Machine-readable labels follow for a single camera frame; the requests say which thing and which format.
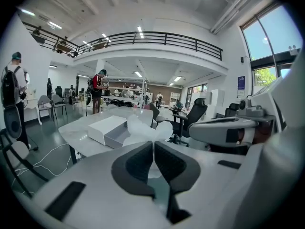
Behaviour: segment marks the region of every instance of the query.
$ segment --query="brown pants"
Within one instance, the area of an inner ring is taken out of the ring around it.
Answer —
[[[100,106],[101,106],[101,98],[100,97],[93,98],[93,114],[100,112]]]

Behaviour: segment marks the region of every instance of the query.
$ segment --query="cap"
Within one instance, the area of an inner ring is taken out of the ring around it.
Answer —
[[[12,60],[13,59],[19,60],[19,59],[21,59],[21,53],[20,52],[16,52],[11,57],[12,57]]]
[[[104,69],[102,69],[102,70],[99,72],[99,74],[106,75],[106,74],[107,74],[107,71],[106,71],[106,70],[104,70]]]

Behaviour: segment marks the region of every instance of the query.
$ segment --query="black table leg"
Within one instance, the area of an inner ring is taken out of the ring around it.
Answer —
[[[70,147],[70,153],[71,153],[71,158],[72,158],[72,163],[75,165],[77,163],[77,160],[76,160],[76,156],[75,156],[75,149],[73,147]]]

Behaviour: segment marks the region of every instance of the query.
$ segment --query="person in red jacket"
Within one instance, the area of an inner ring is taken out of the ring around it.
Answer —
[[[102,86],[102,78],[107,74],[106,70],[101,70],[98,74],[96,74],[93,78],[93,90],[91,91],[92,99],[93,99],[93,114],[100,112],[101,105],[101,96],[102,91],[107,89],[107,87]]]

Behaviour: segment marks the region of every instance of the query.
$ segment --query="tree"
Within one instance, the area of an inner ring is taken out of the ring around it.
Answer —
[[[254,76],[257,86],[267,86],[276,80],[276,76],[271,74],[268,68],[254,71]]]

